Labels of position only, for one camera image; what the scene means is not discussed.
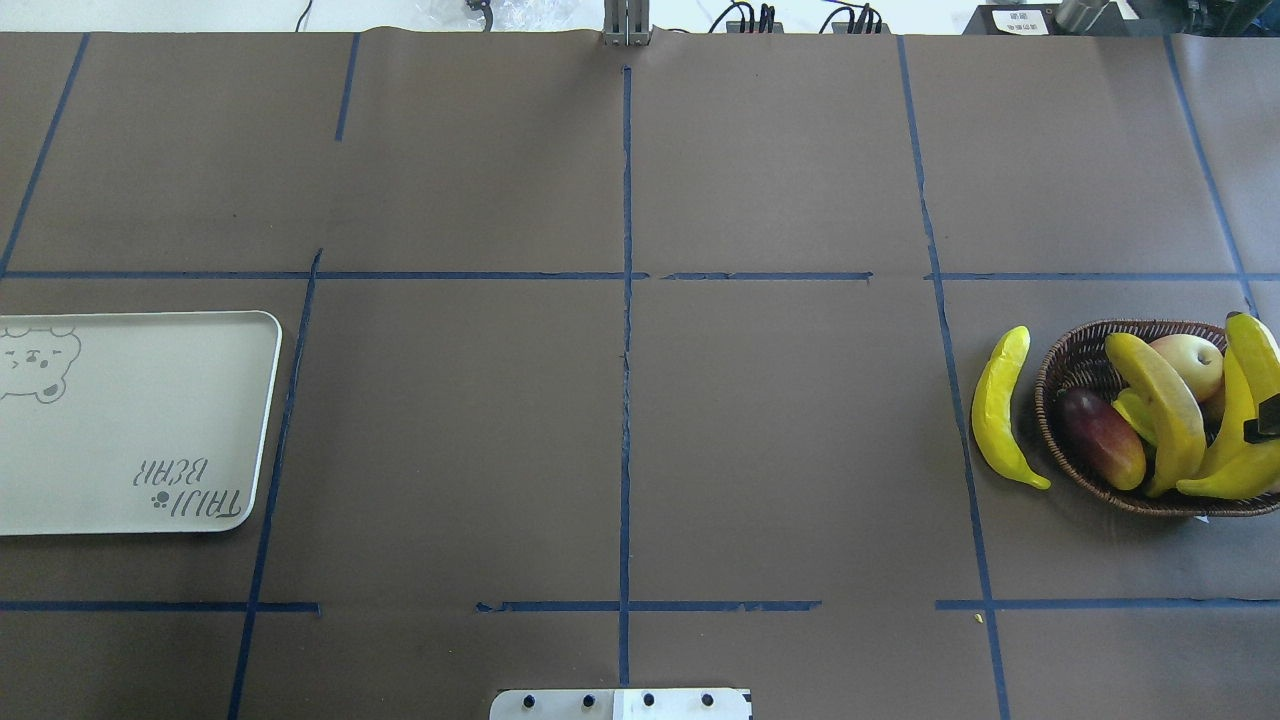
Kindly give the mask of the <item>yellow banana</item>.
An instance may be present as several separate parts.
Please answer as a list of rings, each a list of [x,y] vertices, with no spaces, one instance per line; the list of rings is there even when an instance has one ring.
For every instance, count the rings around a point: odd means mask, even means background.
[[[970,427],[987,465],[1000,477],[1039,491],[1051,480],[1036,471],[1014,432],[1012,395],[1030,350],[1030,332],[1015,325],[997,341],[980,373],[970,410]]]

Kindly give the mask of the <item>brown wicker basket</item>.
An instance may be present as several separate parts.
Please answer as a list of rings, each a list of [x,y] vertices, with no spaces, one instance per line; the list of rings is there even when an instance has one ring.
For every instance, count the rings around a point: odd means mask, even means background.
[[[1033,391],[1041,442],[1047,456],[1053,460],[1055,469],[1098,501],[1114,509],[1149,518],[1249,518],[1276,512],[1277,495],[1270,492],[1253,498],[1231,500],[1192,497],[1169,491],[1157,498],[1148,498],[1142,489],[1115,489],[1075,455],[1059,421],[1056,404],[1059,396],[1073,387],[1087,387],[1111,401],[1126,386],[1105,352],[1105,338],[1115,332],[1128,332],[1144,341],[1166,334],[1194,334],[1221,351],[1228,348],[1226,331],[1203,322],[1107,319],[1089,322],[1069,331],[1046,354],[1037,372]]]

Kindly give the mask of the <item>yellow banana basket centre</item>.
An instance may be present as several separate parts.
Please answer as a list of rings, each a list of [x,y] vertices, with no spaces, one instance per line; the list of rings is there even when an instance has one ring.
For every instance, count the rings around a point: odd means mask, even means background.
[[[1117,374],[1148,402],[1157,445],[1146,496],[1157,498],[1201,469],[1207,438],[1199,405],[1172,365],[1140,337],[1115,332],[1105,338],[1103,350]]]

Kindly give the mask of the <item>yellow banana basket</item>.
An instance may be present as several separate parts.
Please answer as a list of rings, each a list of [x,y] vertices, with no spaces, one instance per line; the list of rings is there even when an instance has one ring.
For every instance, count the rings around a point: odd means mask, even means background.
[[[1157,498],[1201,469],[1207,438],[1199,405],[1172,365],[1140,337],[1115,332],[1105,338],[1103,350],[1117,374],[1148,402],[1157,445],[1146,496]]]
[[[1226,414],[1210,452],[1230,455],[1242,442],[1277,438],[1277,341],[1257,318],[1226,319]]]

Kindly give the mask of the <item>yellow banana basket right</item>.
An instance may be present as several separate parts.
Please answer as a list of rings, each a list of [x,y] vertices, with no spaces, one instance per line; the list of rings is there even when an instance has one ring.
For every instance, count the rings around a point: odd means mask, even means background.
[[[1226,414],[1210,452],[1230,455],[1242,442],[1277,438],[1277,341],[1257,318],[1226,319]]]

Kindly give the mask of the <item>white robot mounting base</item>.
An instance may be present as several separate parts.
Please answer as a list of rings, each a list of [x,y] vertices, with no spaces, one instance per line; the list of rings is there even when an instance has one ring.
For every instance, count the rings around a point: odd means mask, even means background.
[[[512,689],[492,701],[489,719],[753,719],[746,689]]]

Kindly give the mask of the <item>dark red mango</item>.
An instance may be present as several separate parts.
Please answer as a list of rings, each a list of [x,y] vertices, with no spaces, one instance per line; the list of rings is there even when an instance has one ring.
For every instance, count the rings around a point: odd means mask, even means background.
[[[1144,483],[1143,441],[1101,395],[1087,387],[1066,389],[1059,398],[1059,419],[1078,457],[1111,487],[1134,491]]]

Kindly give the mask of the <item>white bear print tray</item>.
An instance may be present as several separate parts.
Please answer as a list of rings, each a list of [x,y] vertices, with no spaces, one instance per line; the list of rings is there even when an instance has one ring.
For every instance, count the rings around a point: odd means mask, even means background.
[[[261,310],[5,315],[3,534],[243,524],[282,341]]]

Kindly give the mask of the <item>pale yellow apple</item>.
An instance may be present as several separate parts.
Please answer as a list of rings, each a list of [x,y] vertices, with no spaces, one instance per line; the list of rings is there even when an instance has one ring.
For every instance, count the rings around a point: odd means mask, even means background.
[[[1184,380],[1197,402],[1213,397],[1224,383],[1224,355],[1217,346],[1196,334],[1166,334],[1149,342]]]

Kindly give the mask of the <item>aluminium frame post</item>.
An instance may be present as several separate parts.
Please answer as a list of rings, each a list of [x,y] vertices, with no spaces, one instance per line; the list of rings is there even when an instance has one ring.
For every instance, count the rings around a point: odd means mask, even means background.
[[[612,47],[644,47],[652,42],[649,0],[604,0],[602,40]]]

